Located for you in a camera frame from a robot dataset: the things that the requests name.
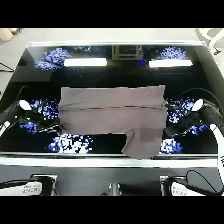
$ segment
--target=gray cloth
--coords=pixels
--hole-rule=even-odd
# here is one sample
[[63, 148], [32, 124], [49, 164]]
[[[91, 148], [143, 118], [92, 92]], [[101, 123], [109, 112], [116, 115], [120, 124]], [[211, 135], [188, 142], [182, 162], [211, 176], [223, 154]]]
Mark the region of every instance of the gray cloth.
[[159, 153], [167, 109], [165, 86], [113, 89], [61, 89], [63, 133], [126, 134], [122, 152], [136, 159]]

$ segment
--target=metal frame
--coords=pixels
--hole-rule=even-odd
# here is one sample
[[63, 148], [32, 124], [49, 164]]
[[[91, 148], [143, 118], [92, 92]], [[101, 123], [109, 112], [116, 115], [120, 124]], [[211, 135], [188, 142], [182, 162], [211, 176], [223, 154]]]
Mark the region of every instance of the metal frame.
[[[204, 41], [175, 40], [175, 41], [45, 41], [30, 42], [29, 47], [53, 46], [99, 46], [99, 45], [173, 45], [173, 46], [204, 46]], [[217, 167], [217, 154], [168, 154], [158, 155], [153, 159], [130, 159], [123, 154], [58, 154], [58, 153], [23, 153], [0, 152], [0, 164], [20, 166], [48, 166], [48, 167], [160, 167], [160, 168], [189, 168], [189, 167]]]

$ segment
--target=black table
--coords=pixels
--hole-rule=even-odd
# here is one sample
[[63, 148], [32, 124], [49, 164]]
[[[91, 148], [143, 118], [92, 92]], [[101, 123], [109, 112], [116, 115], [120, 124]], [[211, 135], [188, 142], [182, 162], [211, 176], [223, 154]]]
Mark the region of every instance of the black table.
[[[69, 58], [106, 58], [106, 66], [64, 66]], [[189, 60], [191, 66], [150, 67], [153, 60]], [[30, 43], [0, 101], [0, 112], [26, 85], [19, 98], [33, 108], [47, 100], [45, 116], [58, 116], [61, 87], [114, 88], [165, 85], [164, 98], [172, 103], [185, 90], [204, 88], [211, 91], [224, 105], [224, 82], [209, 50], [201, 42], [172, 43], [90, 43], [72, 42]], [[203, 91], [193, 90], [183, 95], [183, 110], [205, 98], [214, 99]], [[175, 113], [168, 111], [167, 126], [178, 122]], [[7, 154], [87, 154], [118, 155], [125, 144], [125, 135], [73, 136], [38, 133], [36, 124], [18, 122], [0, 138], [0, 153]], [[161, 154], [217, 154], [217, 144], [206, 125], [191, 128], [185, 136], [167, 139], [163, 136]]]

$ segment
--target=cloth fold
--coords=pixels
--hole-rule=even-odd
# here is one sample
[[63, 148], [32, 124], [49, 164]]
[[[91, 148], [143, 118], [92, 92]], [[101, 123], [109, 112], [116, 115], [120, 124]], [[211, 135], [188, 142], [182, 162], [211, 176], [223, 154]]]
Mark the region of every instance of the cloth fold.
[[122, 152], [146, 159], [159, 153], [167, 109], [165, 86], [112, 89], [63, 87], [59, 103], [62, 133], [123, 133]]

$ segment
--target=cloth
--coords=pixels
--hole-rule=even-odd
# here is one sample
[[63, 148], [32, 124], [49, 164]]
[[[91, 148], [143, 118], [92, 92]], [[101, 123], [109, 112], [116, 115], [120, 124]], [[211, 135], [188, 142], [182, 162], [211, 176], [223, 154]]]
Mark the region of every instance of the cloth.
[[159, 153], [167, 109], [165, 86], [83, 89], [63, 87], [59, 103], [62, 133], [126, 134], [122, 152], [136, 159]]

